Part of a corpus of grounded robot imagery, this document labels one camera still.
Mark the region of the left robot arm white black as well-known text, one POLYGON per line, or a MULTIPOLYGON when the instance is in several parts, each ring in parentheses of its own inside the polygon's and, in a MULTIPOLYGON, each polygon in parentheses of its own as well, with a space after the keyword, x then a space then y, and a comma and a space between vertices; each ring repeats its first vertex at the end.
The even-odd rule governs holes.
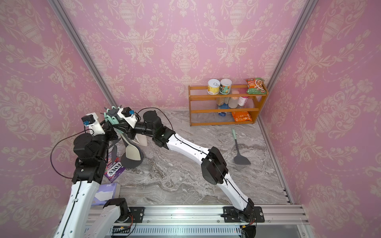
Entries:
POLYGON ((92 201, 104 176, 108 147, 118 138, 110 123, 103 125, 104 134, 84 133, 74 141, 78 158, 71 179, 71 193, 55 238, 104 238, 116 222, 133 222, 133 215, 124 198, 110 199, 92 226, 85 228, 92 201))

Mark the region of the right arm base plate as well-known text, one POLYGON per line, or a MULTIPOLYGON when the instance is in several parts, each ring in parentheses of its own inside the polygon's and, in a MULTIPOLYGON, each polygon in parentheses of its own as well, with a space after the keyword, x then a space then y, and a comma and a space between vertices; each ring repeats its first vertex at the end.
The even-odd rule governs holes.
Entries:
POLYGON ((233 206, 223 207, 223 213, 220 215, 224 218, 225 223, 264 223, 264 212, 261 207, 255 206, 250 208, 248 212, 240 211, 233 206))

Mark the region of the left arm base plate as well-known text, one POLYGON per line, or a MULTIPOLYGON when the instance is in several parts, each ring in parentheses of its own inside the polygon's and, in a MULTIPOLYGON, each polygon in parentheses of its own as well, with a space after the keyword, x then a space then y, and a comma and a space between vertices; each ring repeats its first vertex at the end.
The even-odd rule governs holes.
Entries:
POLYGON ((117 223, 142 223, 145 207, 129 207, 121 210, 121 216, 116 220, 117 223))

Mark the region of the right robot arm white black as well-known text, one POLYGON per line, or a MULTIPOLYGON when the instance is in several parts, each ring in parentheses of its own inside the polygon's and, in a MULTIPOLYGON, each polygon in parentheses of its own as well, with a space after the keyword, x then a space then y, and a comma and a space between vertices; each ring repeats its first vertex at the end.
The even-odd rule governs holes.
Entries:
POLYGON ((233 181, 218 148, 201 147, 184 139, 172 127, 165 126, 155 110, 145 112, 143 121, 138 113, 129 107, 119 109, 117 115, 121 118, 119 125, 123 127, 122 131, 129 137, 134 139, 138 134, 146 135, 152 138, 158 147, 190 158, 200 166, 203 178, 218 186, 230 199, 242 222, 252 224, 257 221, 253 201, 233 181))

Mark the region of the grey utensil rack stand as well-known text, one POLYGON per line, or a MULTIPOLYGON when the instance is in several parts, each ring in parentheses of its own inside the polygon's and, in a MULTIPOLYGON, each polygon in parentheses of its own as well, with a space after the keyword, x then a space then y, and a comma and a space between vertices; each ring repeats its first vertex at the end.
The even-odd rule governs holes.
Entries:
POLYGON ((106 108, 104 113, 105 122, 109 122, 125 145, 125 151, 121 156, 121 164, 126 169, 138 167, 143 161, 143 152, 138 145, 134 144, 137 136, 135 126, 141 121, 140 116, 130 107, 106 108))

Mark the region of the cream spatula mint handle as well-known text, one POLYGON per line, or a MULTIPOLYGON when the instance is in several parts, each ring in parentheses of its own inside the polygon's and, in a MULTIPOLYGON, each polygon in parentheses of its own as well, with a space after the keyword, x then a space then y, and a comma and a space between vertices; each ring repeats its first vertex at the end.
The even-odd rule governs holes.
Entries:
POLYGON ((118 131, 118 133, 121 135, 121 138, 127 144, 126 149, 125 149, 126 157, 130 160, 133 160, 133 161, 140 161, 141 155, 140 155, 139 149, 136 146, 129 143, 127 138, 124 136, 124 132, 119 127, 114 126, 114 129, 116 129, 118 131))

